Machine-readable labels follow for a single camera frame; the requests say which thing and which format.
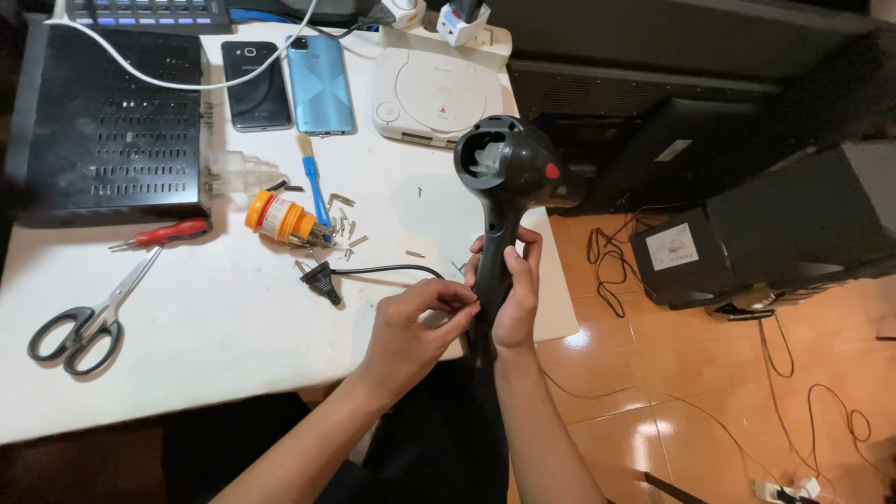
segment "blue smartphone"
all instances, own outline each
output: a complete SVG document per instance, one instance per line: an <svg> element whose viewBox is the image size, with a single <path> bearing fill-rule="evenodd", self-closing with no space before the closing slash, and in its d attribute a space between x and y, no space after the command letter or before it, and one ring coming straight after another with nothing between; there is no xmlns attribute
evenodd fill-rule
<svg viewBox="0 0 896 504"><path fill-rule="evenodd" d="M350 135L358 129L345 58L338 40L296 37L287 49L296 129L307 135Z"/></svg>

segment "hand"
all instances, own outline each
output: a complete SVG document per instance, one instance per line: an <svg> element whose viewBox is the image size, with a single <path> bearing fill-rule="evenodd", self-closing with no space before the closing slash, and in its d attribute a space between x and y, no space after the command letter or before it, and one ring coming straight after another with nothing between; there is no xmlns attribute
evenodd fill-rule
<svg viewBox="0 0 896 504"><path fill-rule="evenodd" d="M418 317L429 309L451 318L428 329ZM479 312L476 294L457 282L437 278L415 283L376 305L374 331L356 373L389 405L396 403L432 370L448 345Z"/></svg>
<svg viewBox="0 0 896 504"><path fill-rule="evenodd" d="M513 275L513 287L504 305L498 310L492 326L492 340L498 351L521 347L531 347L532 328L538 309L538 265L541 263L541 235L520 226L517 239L525 244L522 257L516 248L504 250L504 261ZM483 237L470 246L473 257L463 268L463 283L472 288L476 283L476 270L482 253Z"/></svg>

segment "red button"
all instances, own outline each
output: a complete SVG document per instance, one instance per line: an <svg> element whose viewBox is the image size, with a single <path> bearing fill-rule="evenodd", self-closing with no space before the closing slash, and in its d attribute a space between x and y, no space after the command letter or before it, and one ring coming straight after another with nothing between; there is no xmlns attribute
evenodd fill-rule
<svg viewBox="0 0 896 504"><path fill-rule="evenodd" d="M545 168L545 174L548 178L560 178L560 170L552 162L549 162L547 164L547 167Z"/></svg>

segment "hair dryer handle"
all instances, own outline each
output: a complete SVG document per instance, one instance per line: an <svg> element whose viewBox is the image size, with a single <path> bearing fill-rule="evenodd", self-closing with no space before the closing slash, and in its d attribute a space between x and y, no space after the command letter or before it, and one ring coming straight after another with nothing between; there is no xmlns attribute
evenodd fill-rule
<svg viewBox="0 0 896 504"><path fill-rule="evenodd" d="M476 271L476 284L473 286L482 309L476 315L473 323L475 330L471 328L467 341L470 357L477 366L496 357L491 328L513 285L513 278L504 262L504 250L516 246L517 230L525 212L524 208L501 211L488 203L483 203L483 209L486 233Z"/></svg>

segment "brush bristles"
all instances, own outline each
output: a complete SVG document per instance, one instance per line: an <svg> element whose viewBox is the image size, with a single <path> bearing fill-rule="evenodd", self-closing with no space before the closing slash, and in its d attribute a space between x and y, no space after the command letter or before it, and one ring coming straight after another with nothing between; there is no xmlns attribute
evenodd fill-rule
<svg viewBox="0 0 896 504"><path fill-rule="evenodd" d="M296 143L298 143L298 149L302 152L303 158L308 156L314 157L314 149L311 147L310 136L300 133L296 135Z"/></svg>

